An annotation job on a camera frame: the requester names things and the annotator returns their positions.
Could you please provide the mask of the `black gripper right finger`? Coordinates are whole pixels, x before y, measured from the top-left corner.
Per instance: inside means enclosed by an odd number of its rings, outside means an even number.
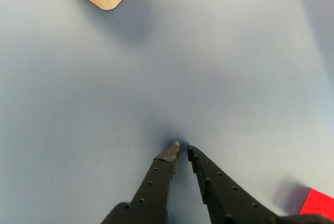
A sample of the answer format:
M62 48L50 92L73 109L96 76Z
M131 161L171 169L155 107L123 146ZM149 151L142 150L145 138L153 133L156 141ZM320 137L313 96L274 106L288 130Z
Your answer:
M333 223L320 214L279 216L248 194L201 150L187 147L211 223Z

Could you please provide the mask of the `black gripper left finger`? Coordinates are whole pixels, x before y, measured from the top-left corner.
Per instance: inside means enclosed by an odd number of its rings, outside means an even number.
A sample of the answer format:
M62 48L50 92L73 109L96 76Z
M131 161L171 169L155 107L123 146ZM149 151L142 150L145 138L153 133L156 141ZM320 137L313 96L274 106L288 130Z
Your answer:
M180 142L157 155L130 203L119 203L103 223L168 223L170 182L176 173Z

